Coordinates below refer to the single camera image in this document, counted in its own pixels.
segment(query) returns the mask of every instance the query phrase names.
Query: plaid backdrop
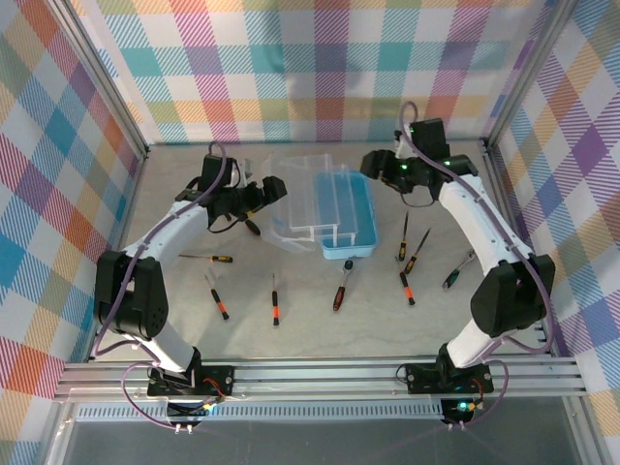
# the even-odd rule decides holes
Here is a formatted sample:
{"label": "plaid backdrop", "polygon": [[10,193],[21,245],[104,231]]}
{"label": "plaid backdrop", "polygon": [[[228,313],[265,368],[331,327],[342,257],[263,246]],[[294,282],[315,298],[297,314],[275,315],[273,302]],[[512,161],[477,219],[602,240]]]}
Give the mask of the plaid backdrop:
{"label": "plaid backdrop", "polygon": [[37,452],[138,156],[44,0],[0,0],[0,463]]}
{"label": "plaid backdrop", "polygon": [[406,99],[478,138],[555,1],[74,5],[147,138],[182,143],[389,140]]}
{"label": "plaid backdrop", "polygon": [[559,343],[620,463],[620,0],[581,0],[500,144],[522,232],[555,261]]}

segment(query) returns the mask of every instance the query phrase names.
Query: clear plastic lid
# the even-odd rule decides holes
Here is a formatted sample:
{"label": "clear plastic lid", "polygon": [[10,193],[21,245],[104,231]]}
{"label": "clear plastic lid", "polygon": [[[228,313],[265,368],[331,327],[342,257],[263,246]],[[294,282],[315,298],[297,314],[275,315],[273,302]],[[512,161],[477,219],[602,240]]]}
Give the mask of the clear plastic lid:
{"label": "clear plastic lid", "polygon": [[287,195],[268,208],[265,240],[291,252],[313,250],[321,239],[355,244],[357,218],[347,167],[335,169],[329,154],[271,155],[263,173],[287,186]]}

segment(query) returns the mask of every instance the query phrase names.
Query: aluminum rail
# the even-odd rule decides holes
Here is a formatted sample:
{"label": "aluminum rail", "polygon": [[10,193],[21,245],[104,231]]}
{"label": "aluminum rail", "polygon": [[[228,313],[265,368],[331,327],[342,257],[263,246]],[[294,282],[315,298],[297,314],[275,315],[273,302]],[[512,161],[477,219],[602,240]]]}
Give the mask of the aluminum rail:
{"label": "aluminum rail", "polygon": [[[506,396],[580,396],[585,385],[571,357],[498,356],[509,368]],[[68,364],[58,385],[55,399],[61,402],[124,401],[120,378],[131,362]],[[410,395],[396,380],[402,363],[434,363],[434,358],[319,358],[274,360],[218,360],[211,365],[235,366],[232,400],[308,401],[308,400],[388,400],[451,398],[458,395]],[[501,366],[491,365],[495,386],[488,397],[498,395],[504,381]],[[127,390],[137,400],[146,397],[146,369],[137,369],[127,378]],[[200,397],[183,396],[184,401]]]}

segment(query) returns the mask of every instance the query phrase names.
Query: transparent container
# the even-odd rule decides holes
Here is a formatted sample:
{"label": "transparent container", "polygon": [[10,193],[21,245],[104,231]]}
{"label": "transparent container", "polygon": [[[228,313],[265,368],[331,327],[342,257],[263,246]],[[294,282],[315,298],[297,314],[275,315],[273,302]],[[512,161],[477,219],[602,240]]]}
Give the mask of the transparent container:
{"label": "transparent container", "polygon": [[287,195],[268,207],[271,215],[264,240],[291,252],[315,249],[326,241],[355,245],[357,217],[351,182],[346,166],[335,168],[331,155],[278,157],[271,155],[263,164],[265,175],[281,178]]}

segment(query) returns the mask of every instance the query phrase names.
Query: checkered pattern wall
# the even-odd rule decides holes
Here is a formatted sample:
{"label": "checkered pattern wall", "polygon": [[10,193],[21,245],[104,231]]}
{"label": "checkered pattern wall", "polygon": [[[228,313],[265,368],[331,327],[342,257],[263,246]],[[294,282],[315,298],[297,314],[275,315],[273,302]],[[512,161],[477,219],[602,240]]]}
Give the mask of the checkered pattern wall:
{"label": "checkered pattern wall", "polygon": [[44,0],[0,12],[0,463],[26,464],[139,158]]}
{"label": "checkered pattern wall", "polygon": [[167,143],[389,140],[406,99],[478,138],[554,3],[74,0],[145,136]]}
{"label": "checkered pattern wall", "polygon": [[500,144],[518,223],[556,266],[575,355],[620,463],[620,0],[581,0]]}

